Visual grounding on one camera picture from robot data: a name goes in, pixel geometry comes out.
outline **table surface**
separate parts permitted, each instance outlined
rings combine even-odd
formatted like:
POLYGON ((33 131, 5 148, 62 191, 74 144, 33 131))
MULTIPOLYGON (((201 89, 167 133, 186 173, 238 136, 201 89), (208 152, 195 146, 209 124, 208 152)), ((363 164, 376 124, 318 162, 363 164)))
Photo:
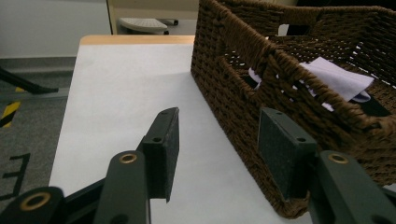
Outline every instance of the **table surface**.
POLYGON ((49 184, 67 196, 106 176, 135 150, 156 115, 179 111, 180 152, 169 203, 152 223, 312 223, 279 217, 220 128, 191 76, 194 36, 81 39, 49 184))

